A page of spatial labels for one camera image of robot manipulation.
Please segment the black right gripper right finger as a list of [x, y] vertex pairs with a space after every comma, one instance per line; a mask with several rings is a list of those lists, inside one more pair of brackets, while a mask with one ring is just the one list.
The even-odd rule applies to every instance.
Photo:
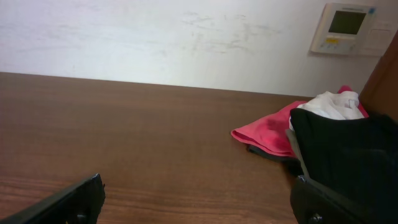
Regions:
[[372, 224], [374, 212], [324, 185], [300, 175], [290, 191], [299, 224]]

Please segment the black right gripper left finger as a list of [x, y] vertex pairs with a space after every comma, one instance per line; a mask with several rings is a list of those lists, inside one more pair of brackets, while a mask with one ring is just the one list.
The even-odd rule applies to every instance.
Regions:
[[96, 224], [105, 198], [97, 173], [1, 220], [1, 224]]

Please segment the black shorts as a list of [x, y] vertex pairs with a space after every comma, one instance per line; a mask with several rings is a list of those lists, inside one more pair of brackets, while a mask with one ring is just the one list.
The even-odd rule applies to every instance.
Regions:
[[310, 178], [397, 223], [397, 122], [385, 114], [335, 120], [292, 109], [291, 123]]

